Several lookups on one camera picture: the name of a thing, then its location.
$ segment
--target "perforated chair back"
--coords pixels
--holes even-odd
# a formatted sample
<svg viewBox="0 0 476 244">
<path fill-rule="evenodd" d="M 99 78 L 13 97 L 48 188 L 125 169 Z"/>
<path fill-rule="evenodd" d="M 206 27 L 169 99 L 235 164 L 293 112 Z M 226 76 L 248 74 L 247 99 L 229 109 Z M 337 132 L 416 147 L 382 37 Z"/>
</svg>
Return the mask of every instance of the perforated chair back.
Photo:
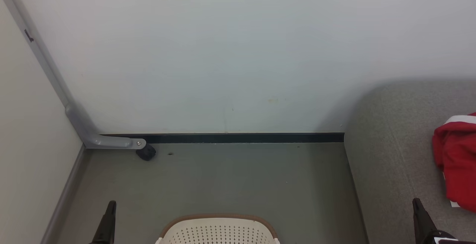
<svg viewBox="0 0 476 244">
<path fill-rule="evenodd" d="M 156 244 L 279 244 L 266 220 L 251 215 L 189 215 L 170 222 Z"/>
</svg>

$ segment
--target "black wheel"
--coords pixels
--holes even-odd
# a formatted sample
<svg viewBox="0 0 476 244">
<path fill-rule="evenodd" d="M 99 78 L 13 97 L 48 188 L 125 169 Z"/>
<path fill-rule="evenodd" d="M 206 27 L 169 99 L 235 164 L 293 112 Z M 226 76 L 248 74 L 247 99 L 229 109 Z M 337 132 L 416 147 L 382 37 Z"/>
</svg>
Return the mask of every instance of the black wheel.
<svg viewBox="0 0 476 244">
<path fill-rule="evenodd" d="M 155 149 L 150 144 L 146 144 L 144 148 L 136 150 L 136 154 L 139 156 L 139 158 L 145 161 L 149 161 L 155 157 L 155 153 Z"/>
</svg>

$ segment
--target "gray baseboard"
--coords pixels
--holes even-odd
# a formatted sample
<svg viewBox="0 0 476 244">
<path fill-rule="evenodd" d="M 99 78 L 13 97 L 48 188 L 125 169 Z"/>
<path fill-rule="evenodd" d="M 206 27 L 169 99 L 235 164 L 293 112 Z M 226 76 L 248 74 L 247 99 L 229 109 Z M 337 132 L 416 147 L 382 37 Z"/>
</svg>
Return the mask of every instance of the gray baseboard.
<svg viewBox="0 0 476 244">
<path fill-rule="evenodd" d="M 74 195 L 86 170 L 86 165 L 90 159 L 89 154 L 90 150 L 82 145 L 40 244 L 56 244 L 68 215 L 68 209 L 73 203 Z"/>
</svg>

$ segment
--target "red clothing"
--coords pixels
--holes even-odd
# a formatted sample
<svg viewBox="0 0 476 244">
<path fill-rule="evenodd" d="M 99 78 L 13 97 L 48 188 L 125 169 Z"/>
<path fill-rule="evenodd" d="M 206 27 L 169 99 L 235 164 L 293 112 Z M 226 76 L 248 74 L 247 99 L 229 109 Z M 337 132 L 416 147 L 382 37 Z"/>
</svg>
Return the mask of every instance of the red clothing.
<svg viewBox="0 0 476 244">
<path fill-rule="evenodd" d="M 476 113 L 453 116 L 437 128 L 433 153 L 445 175 L 447 198 L 476 212 Z"/>
</svg>

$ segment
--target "metal support bracket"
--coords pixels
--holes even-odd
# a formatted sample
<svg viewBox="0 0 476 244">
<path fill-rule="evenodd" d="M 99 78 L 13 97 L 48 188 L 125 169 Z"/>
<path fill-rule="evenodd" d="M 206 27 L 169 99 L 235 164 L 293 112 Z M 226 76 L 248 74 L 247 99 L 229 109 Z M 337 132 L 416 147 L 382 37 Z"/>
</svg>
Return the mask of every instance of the metal support bracket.
<svg viewBox="0 0 476 244">
<path fill-rule="evenodd" d="M 144 139 L 113 137 L 97 134 L 87 122 L 81 118 L 72 103 L 65 107 L 66 116 L 76 130 L 86 148 L 94 149 L 142 149 L 146 146 Z"/>
<path fill-rule="evenodd" d="M 39 34 L 36 32 L 36 29 L 27 25 L 26 20 L 30 20 L 30 23 L 32 23 L 32 21 L 31 18 L 28 17 L 25 7 L 23 7 L 21 3 L 15 3 L 15 0 L 3 1 L 5 2 L 5 5 L 7 5 L 7 8 L 12 14 L 20 31 L 24 32 L 23 36 L 25 37 L 25 40 L 28 42 L 29 47 L 46 74 L 51 86 L 53 86 L 56 95 L 58 95 L 61 103 L 63 103 L 66 116 L 69 118 L 85 147 L 92 149 L 143 149 L 146 146 L 146 141 L 144 139 L 104 136 L 96 132 L 90 120 L 87 117 L 84 117 L 84 115 L 80 115 L 78 107 L 73 103 L 72 96 L 68 92 L 65 83 L 59 81 L 61 78 L 58 78 L 59 73 L 57 70 L 55 71 L 56 67 L 51 66 L 54 65 L 54 61 L 51 59 L 51 56 L 39 37 Z"/>
</svg>

